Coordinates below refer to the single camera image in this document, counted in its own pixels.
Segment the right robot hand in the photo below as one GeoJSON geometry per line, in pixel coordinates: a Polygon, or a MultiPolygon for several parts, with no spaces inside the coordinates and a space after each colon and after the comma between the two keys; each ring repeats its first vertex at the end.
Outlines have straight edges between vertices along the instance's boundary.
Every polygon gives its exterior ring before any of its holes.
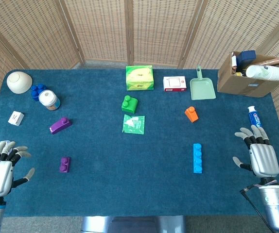
{"type": "Polygon", "coordinates": [[[276,177],[279,174],[275,150],[262,127],[251,125],[251,130],[241,127],[235,136],[245,142],[250,156],[250,164],[241,162],[236,156],[232,157],[236,166],[252,171],[258,178],[276,177]]]}

